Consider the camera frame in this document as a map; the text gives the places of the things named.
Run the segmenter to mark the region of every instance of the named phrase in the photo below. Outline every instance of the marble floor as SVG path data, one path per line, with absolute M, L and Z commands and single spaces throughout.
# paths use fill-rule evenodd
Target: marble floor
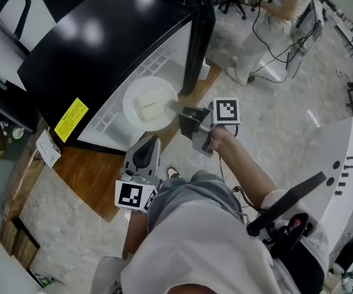
M 247 15 L 248 20 L 243 21 L 236 8 L 227 15 L 217 14 L 207 57 L 223 68 L 251 31 L 256 13 L 247 10 Z M 273 84 L 257 79 L 240 86 L 222 72 L 199 103 L 207 106 L 214 97 L 240 99 L 242 125 L 237 138 L 278 187 L 291 182 L 287 166 L 303 156 L 316 123 L 324 125 L 351 115 L 345 103 L 346 82 L 353 80 L 353 60 L 344 44 L 328 23 L 321 41 L 305 57 L 294 80 Z M 162 178 L 169 165 L 177 167 L 185 178 L 202 168 L 220 175 L 218 157 L 208 159 L 193 151 L 190 141 L 181 134 L 162 154 Z M 237 184 L 225 165 L 224 174 L 229 187 Z M 105 222 L 53 170 L 45 167 L 20 217 L 41 245 L 31 268 L 59 279 L 72 293 L 89 293 L 97 262 L 106 255 L 121 255 L 129 213 L 119 211 L 110 223 Z M 352 236 L 353 215 L 333 258 Z

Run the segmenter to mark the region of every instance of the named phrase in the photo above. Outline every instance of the person in white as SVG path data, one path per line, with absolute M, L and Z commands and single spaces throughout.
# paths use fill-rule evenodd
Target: person in white
M 254 206 L 267 209 L 286 193 L 226 128 L 215 127 L 211 135 L 213 150 Z M 306 293 L 293 280 L 295 271 L 248 235 L 240 203 L 219 177 L 199 171 L 186 182 L 176 169 L 169 172 L 148 213 L 131 213 L 123 258 L 105 257 L 98 264 L 91 294 Z M 308 211 L 298 202 L 276 224 L 301 212 Z M 299 258 L 294 268 L 307 284 L 318 270 L 324 280 L 329 265 L 327 236 L 312 215 L 310 222 L 313 231 L 300 242 L 317 266 L 311 269 Z
M 242 44 L 237 57 L 232 59 L 236 68 L 226 69 L 229 77 L 246 85 L 248 77 L 269 50 L 267 46 L 272 50 L 276 44 L 285 44 L 290 39 L 292 28 L 310 2 L 311 0 L 273 0 L 272 3 L 261 1 L 261 8 L 266 10 L 266 15 L 255 26 L 255 32 L 266 44 L 252 32 Z

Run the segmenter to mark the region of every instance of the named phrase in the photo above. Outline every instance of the refrigerator door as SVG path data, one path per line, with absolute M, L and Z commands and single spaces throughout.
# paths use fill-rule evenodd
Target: refrigerator door
M 182 86 L 195 16 L 195 8 L 171 0 L 85 0 L 37 44 L 18 74 L 54 130 L 79 99 L 82 118 L 69 125 L 65 144 L 79 138 L 81 147 L 84 140 L 125 150 L 142 132 L 131 136 L 117 103 L 137 77 L 166 74 Z M 106 132 L 117 133 L 110 139 Z

